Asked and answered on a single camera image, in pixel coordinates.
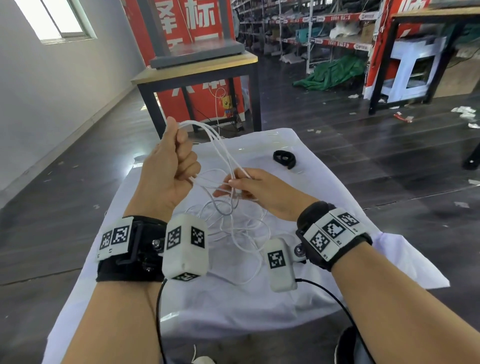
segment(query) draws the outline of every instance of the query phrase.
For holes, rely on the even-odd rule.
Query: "white wall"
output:
[[[144,68],[120,0],[80,3],[97,39],[45,45],[15,1],[0,0],[0,207]]]

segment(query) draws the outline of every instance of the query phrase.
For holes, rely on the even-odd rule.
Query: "forearm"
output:
[[[155,305],[160,282],[99,282],[63,364],[158,364]]]
[[[480,363],[480,334],[367,243],[332,274],[377,364]]]

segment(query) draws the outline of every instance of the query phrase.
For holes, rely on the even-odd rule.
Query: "floor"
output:
[[[354,91],[293,88],[303,65],[260,59],[264,129],[292,128],[386,232],[404,235],[450,279],[433,291],[480,329],[480,195],[460,168],[480,131],[451,113],[480,93],[405,107],[413,123],[373,117]],[[129,94],[0,210],[0,363],[40,363],[113,195],[134,158],[158,141],[137,92]],[[308,129],[321,130],[320,133]],[[341,312],[289,330],[200,343],[222,363],[332,363]],[[190,359],[190,345],[171,349]]]

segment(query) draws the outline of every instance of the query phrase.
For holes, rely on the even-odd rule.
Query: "black hair tie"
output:
[[[273,153],[273,160],[280,163],[282,166],[287,167],[289,170],[295,167],[297,160],[295,155],[286,150],[277,150]]]

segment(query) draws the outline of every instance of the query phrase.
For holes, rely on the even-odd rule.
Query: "white cloth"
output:
[[[342,207],[363,222],[373,237],[374,247],[392,263],[426,289],[448,287],[448,280],[420,252],[400,235],[382,233],[367,218],[359,204],[338,178],[297,137],[291,129],[251,133],[224,140],[232,156],[244,167],[265,169],[294,187]],[[275,150],[295,154],[297,165],[292,170],[273,161]],[[202,170],[225,168],[211,143],[194,147]],[[119,218],[130,200],[140,177],[140,168],[130,171],[115,194],[102,226]],[[221,174],[212,175],[217,180]],[[176,212],[184,212],[195,204],[204,204],[207,195],[194,187]],[[258,208],[245,202],[242,208],[257,214]],[[281,221],[269,214],[264,221],[273,235],[293,233],[295,223]],[[285,236],[288,243],[293,237]],[[60,363],[70,340],[88,305],[95,287],[97,235],[85,265],[70,297],[48,336],[43,363]],[[191,282],[169,281],[161,303],[162,336],[168,338],[221,338],[247,332],[288,328],[328,315],[339,309],[322,290],[299,283],[296,291],[274,293],[269,288],[266,267],[244,286],[234,286],[224,279],[246,280],[255,271],[258,260],[242,253],[231,242],[213,243],[210,249],[211,271],[216,275],[196,278]],[[341,294],[333,277],[312,264],[295,264],[298,278],[322,284],[337,297]]]

